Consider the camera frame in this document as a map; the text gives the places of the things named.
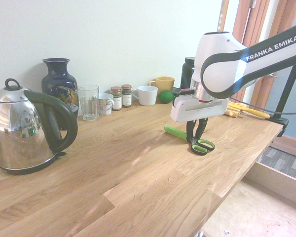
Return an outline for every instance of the yellow tools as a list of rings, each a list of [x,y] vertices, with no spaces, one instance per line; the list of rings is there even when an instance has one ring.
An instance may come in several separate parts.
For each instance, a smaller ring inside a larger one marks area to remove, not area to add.
[[[254,110],[254,109],[249,109],[246,107],[245,104],[241,104],[241,103],[229,102],[228,108],[239,110],[239,112],[231,111],[231,110],[229,110],[229,112],[228,112],[228,110],[227,110],[227,115],[230,115],[232,117],[237,117],[239,115],[239,114],[235,115],[235,113],[240,113],[241,111],[245,111],[247,113],[250,113],[250,114],[265,118],[265,119],[270,118],[269,114],[264,113],[264,112],[260,112],[260,111]]]

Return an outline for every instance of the white mug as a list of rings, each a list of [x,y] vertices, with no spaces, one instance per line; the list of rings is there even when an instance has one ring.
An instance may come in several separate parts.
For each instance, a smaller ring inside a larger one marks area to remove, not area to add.
[[[151,106],[156,103],[158,88],[151,85],[141,85],[132,91],[133,96],[144,106]]]
[[[99,95],[99,114],[110,115],[112,113],[112,106],[114,105],[113,95],[102,93]]]

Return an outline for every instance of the green lime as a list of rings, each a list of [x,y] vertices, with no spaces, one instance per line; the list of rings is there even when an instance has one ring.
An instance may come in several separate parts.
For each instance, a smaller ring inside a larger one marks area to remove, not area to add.
[[[174,99],[174,94],[169,90],[164,90],[159,93],[158,98],[162,103],[168,104]]]

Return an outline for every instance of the cup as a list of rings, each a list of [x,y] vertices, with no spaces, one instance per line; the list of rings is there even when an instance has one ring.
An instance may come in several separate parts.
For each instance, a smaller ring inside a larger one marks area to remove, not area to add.
[[[99,95],[99,114],[110,115],[112,113],[112,106],[114,105],[113,95],[108,93],[101,93]]]
[[[97,85],[81,85],[78,86],[78,93],[83,120],[98,119],[99,87]]]
[[[152,80],[149,85],[156,86],[158,88],[158,94],[164,90],[172,91],[174,78],[172,77],[156,77],[156,81]]]
[[[156,103],[158,88],[152,85],[142,85],[132,91],[133,96],[144,106],[151,106]]]

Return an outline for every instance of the black bottle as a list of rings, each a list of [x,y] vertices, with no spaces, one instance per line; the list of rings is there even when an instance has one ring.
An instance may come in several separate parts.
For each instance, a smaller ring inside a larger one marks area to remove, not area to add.
[[[182,66],[181,89],[187,89],[191,85],[192,74],[194,72],[195,57],[185,58],[185,63]]]

